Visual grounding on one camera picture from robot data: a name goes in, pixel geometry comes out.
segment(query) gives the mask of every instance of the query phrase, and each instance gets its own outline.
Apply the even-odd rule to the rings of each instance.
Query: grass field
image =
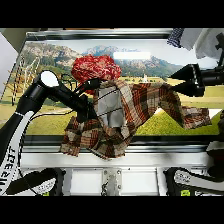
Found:
[[[140,78],[121,77],[120,79],[130,79],[128,83],[139,83]],[[148,78],[152,82],[163,82],[160,78]],[[180,83],[178,80],[168,79],[168,83],[176,85]],[[16,104],[22,94],[17,94]],[[182,105],[192,107],[207,107],[214,109],[224,108],[224,86],[207,87],[204,97],[187,97],[179,94]],[[7,89],[4,97],[0,103],[0,128],[15,111],[16,105],[11,105],[12,93]],[[51,100],[46,100],[39,113],[46,113],[51,111],[60,111],[66,108],[62,103],[54,103]],[[63,135],[71,116],[76,116],[76,113],[63,115],[63,116],[44,116],[37,118],[30,124],[27,134],[28,135]],[[194,130],[184,130],[165,112],[154,115],[144,125],[142,125],[137,135],[216,135],[218,134],[217,123],[219,121],[219,114],[212,119],[212,125],[197,128]]]

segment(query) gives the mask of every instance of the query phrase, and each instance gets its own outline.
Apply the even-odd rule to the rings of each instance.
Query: robotic arm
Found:
[[[41,109],[46,98],[60,101],[76,111],[79,122],[96,118],[85,90],[99,88],[99,79],[91,79],[72,92],[51,71],[43,71],[20,98],[17,109],[0,129],[0,195],[7,190],[17,168],[22,136],[30,119]]]

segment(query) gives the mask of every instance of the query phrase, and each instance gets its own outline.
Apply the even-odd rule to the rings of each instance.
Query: mountain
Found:
[[[29,65],[38,56],[41,57],[40,65],[54,66],[64,70],[71,70],[76,58],[82,57],[69,47],[45,43],[26,43],[21,52]]]
[[[114,52],[140,52],[137,49],[125,49],[114,46],[95,46],[88,48],[82,55],[92,54],[94,56],[109,55],[113,58]],[[169,77],[183,66],[170,64],[167,61],[151,56],[150,60],[114,60],[122,69],[122,76],[157,76]]]

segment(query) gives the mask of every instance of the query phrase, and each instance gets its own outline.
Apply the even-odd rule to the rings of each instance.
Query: white cloth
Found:
[[[120,91],[112,92],[108,95],[107,93],[115,90],[115,87],[109,87],[105,89],[100,89],[99,91],[99,102],[98,102],[98,112],[97,115],[105,114],[100,116],[103,119],[105,125],[110,128],[122,127],[124,121],[124,113],[121,104]]]
[[[195,53],[198,59],[210,57],[219,60],[222,49],[216,49],[219,43],[216,36],[224,32],[224,28],[203,28],[197,42],[195,43]]]
[[[180,45],[189,51],[193,49],[202,30],[203,28],[185,28],[180,39]]]

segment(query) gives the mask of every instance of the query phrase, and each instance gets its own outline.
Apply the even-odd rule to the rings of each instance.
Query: metal bracket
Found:
[[[122,189],[122,169],[103,169],[102,196],[120,196]]]

